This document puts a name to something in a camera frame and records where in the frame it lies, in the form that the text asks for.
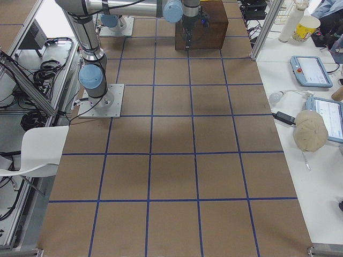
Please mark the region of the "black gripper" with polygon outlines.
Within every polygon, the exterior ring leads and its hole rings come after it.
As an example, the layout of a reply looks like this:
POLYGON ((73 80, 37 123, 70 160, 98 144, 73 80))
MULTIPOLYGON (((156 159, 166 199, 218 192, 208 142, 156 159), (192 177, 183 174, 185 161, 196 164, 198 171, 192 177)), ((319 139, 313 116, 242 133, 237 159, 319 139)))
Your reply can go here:
POLYGON ((196 27, 197 21, 201 18, 201 15, 196 15, 194 17, 189 17, 183 15, 182 17, 182 28, 183 28, 183 38, 185 39, 184 50, 189 50, 191 48, 193 31, 196 27))

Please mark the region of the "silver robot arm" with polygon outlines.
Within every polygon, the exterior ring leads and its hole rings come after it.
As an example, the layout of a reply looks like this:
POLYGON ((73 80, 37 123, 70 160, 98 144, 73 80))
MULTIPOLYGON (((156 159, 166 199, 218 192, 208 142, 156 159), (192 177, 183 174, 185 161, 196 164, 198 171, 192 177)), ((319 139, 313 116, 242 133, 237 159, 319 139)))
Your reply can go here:
POLYGON ((63 10, 82 49, 84 67, 79 81, 88 94, 93 108, 107 108, 114 95, 108 91, 106 79, 107 57, 100 47, 93 16, 109 15, 163 17, 169 23, 182 21, 186 47, 190 47, 195 23, 201 18, 199 1, 57 1, 63 10))
POLYGON ((117 32, 126 28, 126 21, 122 15, 102 14, 100 19, 102 24, 111 31, 117 32))

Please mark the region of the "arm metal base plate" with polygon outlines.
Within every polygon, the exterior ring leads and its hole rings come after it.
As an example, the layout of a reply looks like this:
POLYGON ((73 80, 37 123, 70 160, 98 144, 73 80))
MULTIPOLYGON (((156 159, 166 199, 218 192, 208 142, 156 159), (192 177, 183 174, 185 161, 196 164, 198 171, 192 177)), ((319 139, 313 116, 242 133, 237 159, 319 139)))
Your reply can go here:
MULTIPOLYGON (((106 95, 99 103, 99 99, 94 98, 81 101, 78 111, 80 118, 120 118, 124 84, 108 84, 107 89, 106 95)), ((88 93, 85 89, 83 98, 88 98, 88 93)))
POLYGON ((121 16, 116 27, 100 26, 99 37, 132 37, 133 17, 121 16))

